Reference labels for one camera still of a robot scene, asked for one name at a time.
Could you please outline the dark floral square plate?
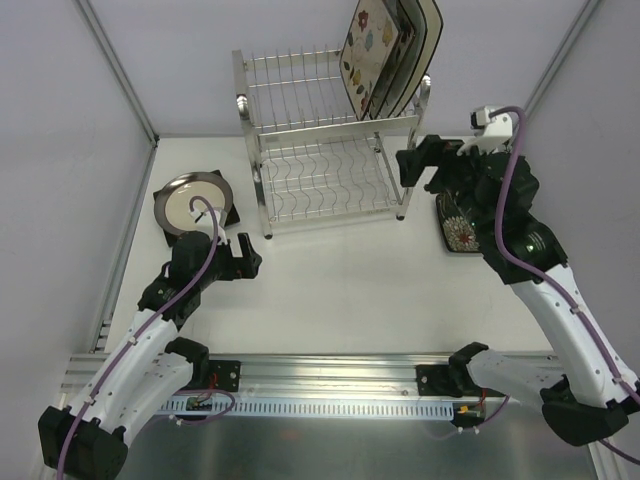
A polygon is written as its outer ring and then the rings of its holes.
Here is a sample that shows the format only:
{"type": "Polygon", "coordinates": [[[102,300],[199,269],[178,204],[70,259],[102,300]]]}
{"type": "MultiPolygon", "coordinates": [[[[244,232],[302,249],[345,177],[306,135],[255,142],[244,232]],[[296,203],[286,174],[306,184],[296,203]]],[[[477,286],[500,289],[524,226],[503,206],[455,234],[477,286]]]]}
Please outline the dark floral square plate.
{"type": "Polygon", "coordinates": [[[454,254],[479,254],[474,227],[460,213],[451,196],[447,193],[438,194],[435,205],[445,248],[454,254]]]}

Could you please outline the colourful flower plate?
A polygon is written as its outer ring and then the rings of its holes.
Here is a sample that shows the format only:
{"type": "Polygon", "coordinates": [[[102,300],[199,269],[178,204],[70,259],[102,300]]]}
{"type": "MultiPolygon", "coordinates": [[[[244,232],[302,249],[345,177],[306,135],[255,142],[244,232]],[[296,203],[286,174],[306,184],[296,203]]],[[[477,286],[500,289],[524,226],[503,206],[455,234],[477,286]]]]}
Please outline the colourful flower plate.
{"type": "Polygon", "coordinates": [[[339,60],[345,92],[357,121],[367,115],[373,91],[399,39],[395,1],[357,3],[339,60]]]}
{"type": "Polygon", "coordinates": [[[387,1],[399,26],[398,42],[383,68],[379,85],[375,88],[370,106],[372,119],[392,116],[404,88],[405,70],[410,60],[415,38],[420,26],[420,17],[410,1],[387,1]]]}

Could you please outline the white square plate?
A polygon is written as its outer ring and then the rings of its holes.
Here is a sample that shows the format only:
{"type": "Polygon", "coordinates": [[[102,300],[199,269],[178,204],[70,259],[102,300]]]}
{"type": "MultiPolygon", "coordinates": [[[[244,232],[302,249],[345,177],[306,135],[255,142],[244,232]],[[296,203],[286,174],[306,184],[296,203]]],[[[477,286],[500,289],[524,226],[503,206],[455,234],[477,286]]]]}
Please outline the white square plate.
{"type": "Polygon", "coordinates": [[[426,73],[442,30],[442,18],[433,1],[396,1],[401,22],[400,58],[394,60],[389,85],[377,115],[396,117],[407,106],[426,73]]]}
{"type": "Polygon", "coordinates": [[[409,104],[422,78],[428,72],[444,27],[442,13],[436,1],[408,1],[420,17],[420,26],[411,54],[406,57],[410,63],[405,70],[404,88],[392,113],[394,117],[399,116],[409,104]]]}

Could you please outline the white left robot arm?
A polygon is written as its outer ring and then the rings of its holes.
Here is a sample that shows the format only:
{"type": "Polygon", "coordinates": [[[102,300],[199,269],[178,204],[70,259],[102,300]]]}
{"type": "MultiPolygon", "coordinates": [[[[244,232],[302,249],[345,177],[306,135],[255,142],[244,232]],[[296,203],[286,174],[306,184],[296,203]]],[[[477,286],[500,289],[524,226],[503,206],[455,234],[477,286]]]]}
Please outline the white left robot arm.
{"type": "Polygon", "coordinates": [[[44,464],[59,479],[114,479],[129,447],[160,407],[183,388],[206,388],[209,350],[180,331],[216,281],[253,279],[261,256],[246,233],[240,255],[221,233],[191,231],[144,289],[132,322],[102,366],[64,407],[38,420],[44,464]]]}

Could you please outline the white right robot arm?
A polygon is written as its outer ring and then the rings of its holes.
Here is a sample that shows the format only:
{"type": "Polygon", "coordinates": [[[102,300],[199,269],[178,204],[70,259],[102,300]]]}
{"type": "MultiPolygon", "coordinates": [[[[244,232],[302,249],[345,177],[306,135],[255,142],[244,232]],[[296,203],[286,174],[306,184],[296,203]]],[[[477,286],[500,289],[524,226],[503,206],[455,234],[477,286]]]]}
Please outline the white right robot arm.
{"type": "Polygon", "coordinates": [[[639,378],[605,339],[577,288],[568,258],[549,227],[530,212],[539,189],[525,157],[506,174],[506,152],[458,154],[462,143],[429,135],[396,154],[404,187],[427,167],[426,191],[450,200],[473,227],[484,261],[529,309],[562,365],[547,374],[472,342],[435,377],[441,395],[482,389],[541,412],[551,430],[572,446],[604,440],[639,410],[639,378]]]}

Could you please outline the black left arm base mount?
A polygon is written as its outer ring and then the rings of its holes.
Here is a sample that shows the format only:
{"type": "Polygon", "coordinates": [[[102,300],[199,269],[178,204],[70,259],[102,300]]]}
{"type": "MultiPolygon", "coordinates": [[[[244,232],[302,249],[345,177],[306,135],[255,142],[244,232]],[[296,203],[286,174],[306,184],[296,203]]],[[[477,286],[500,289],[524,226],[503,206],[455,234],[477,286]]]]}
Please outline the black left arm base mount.
{"type": "Polygon", "coordinates": [[[210,359],[208,365],[195,367],[187,391],[217,389],[230,393],[239,390],[242,363],[238,360],[210,359]]]}

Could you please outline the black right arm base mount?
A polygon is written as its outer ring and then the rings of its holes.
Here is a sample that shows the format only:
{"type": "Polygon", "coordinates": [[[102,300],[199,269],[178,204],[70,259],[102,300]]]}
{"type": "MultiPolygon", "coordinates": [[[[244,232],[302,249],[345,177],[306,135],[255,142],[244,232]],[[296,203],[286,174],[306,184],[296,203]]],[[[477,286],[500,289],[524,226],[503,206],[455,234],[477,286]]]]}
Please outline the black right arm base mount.
{"type": "Polygon", "coordinates": [[[487,393],[489,397],[503,397],[500,392],[475,384],[467,371],[471,359],[488,349],[485,344],[472,342],[450,355],[445,364],[417,365],[415,373],[418,394],[462,398],[481,397],[482,393],[487,393]]]}

